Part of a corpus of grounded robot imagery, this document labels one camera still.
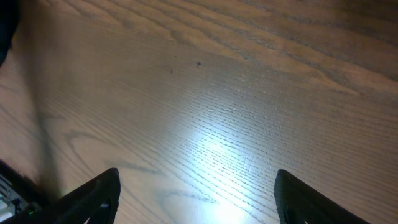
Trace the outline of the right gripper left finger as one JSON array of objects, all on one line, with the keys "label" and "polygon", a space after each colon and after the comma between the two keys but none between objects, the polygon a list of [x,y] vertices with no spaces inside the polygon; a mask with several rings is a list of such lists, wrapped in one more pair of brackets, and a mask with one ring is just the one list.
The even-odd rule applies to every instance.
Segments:
[{"label": "right gripper left finger", "polygon": [[37,214],[41,224],[113,224],[119,207],[121,183],[110,168]]}]

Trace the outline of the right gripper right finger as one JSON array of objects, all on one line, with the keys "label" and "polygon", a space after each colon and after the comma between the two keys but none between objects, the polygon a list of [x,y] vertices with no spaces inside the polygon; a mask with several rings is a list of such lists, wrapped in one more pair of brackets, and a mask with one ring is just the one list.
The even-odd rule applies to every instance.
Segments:
[{"label": "right gripper right finger", "polygon": [[275,178],[274,198],[281,223],[367,224],[283,169]]}]

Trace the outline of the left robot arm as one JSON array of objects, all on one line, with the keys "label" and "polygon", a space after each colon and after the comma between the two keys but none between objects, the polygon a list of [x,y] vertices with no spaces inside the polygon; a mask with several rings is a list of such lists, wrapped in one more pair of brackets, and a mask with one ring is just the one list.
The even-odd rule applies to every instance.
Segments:
[{"label": "left robot arm", "polygon": [[12,48],[12,38],[20,20],[19,1],[1,0],[0,16],[0,60],[2,65],[7,57],[9,49]]}]

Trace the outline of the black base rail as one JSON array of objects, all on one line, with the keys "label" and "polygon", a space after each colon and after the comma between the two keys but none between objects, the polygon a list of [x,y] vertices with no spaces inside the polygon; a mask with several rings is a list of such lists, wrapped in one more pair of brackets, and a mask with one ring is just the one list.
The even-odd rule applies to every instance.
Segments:
[{"label": "black base rail", "polygon": [[33,215],[48,205],[48,198],[33,181],[1,161],[1,223],[18,215]]}]

